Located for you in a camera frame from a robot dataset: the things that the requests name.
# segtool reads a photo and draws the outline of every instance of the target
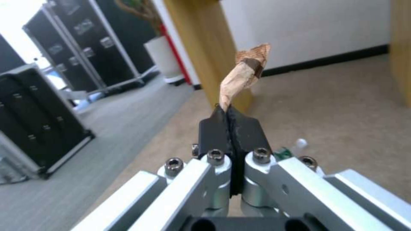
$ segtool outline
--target gray carpet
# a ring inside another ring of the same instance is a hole
[[[91,104],[81,118],[97,138],[47,181],[0,187],[0,230],[69,230],[192,95],[158,76]]]

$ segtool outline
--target floor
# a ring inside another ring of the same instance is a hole
[[[273,149],[305,138],[306,154],[326,173],[354,169],[411,203],[411,109],[387,55],[265,77],[252,91],[248,114],[259,119]],[[198,123],[211,111],[204,92],[196,91],[88,213],[138,171],[155,173],[174,156],[189,161]],[[242,215],[239,199],[231,200],[230,216]]]
[[[82,110],[97,138],[47,181],[1,186],[0,230],[69,230],[192,94],[158,76]]]

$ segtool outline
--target white planter pot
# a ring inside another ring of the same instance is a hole
[[[158,70],[164,75],[166,83],[174,83],[184,79],[165,36],[154,38],[145,43],[144,46]]]

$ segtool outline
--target brown paper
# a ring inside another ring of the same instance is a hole
[[[220,85],[220,107],[227,111],[233,98],[243,89],[250,88],[261,77],[267,64],[271,46],[267,43],[236,54],[236,66]]]

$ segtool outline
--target white wall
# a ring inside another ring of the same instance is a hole
[[[389,0],[222,0],[238,50],[271,43],[266,68],[389,43]]]
[[[40,9],[46,0],[0,0],[0,34],[26,62],[33,63],[34,58],[40,68],[49,66],[42,54],[31,41],[22,27]]]

